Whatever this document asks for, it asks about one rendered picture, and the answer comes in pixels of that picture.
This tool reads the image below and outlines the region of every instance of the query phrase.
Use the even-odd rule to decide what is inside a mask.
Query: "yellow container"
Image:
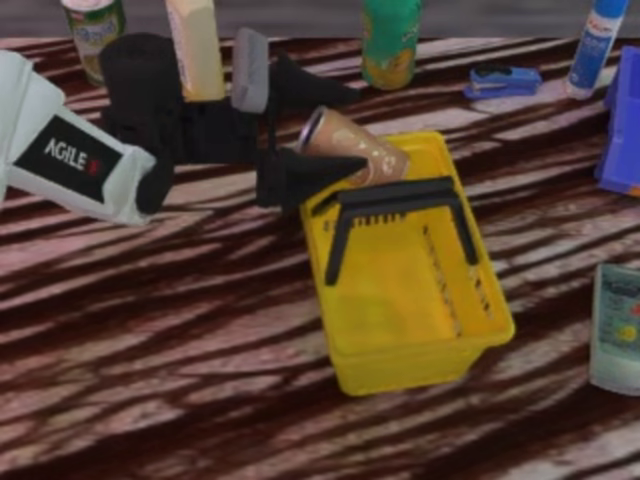
[[[327,264],[342,207],[312,211],[350,187],[339,182],[301,207],[329,355],[341,389],[354,396],[459,379],[515,331],[442,135],[386,139],[409,153],[407,180],[452,178],[477,262],[468,261],[444,206],[381,215],[354,221],[332,285]]]

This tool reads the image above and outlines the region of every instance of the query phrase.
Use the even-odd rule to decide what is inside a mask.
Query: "basket handle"
[[[325,271],[325,285],[334,286],[338,282],[349,233],[354,220],[360,217],[406,214],[430,208],[449,207],[467,263],[477,265],[478,252],[473,243],[462,201],[450,180],[444,180],[446,178],[450,179],[442,177],[414,180],[338,192],[335,199],[341,206]]]

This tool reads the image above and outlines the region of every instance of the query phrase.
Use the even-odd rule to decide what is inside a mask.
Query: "beige bottle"
[[[226,90],[213,0],[166,4],[185,100],[221,100]]]

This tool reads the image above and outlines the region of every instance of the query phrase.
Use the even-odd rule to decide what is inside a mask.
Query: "green bottle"
[[[369,85],[396,90],[413,78],[422,0],[363,0],[362,75]]]

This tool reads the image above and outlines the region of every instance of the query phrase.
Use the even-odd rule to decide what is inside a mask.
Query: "striped tablecloth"
[[[253,172],[181,169],[142,229],[11,191],[0,478],[640,477],[640,401],[587,383],[594,268],[640,263],[640,205],[596,188],[604,90],[563,96],[576,42],[425,40],[415,81],[392,93],[360,81],[358,42],[273,46],[361,87],[344,112],[375,133],[446,135],[517,336],[455,384],[351,399],[327,360],[300,222],[252,206]],[[70,108],[97,118],[105,92],[87,85],[70,41],[0,48],[34,60]],[[481,60],[537,66],[546,82],[535,97],[472,104],[461,89]],[[285,119],[281,141],[304,120]]]

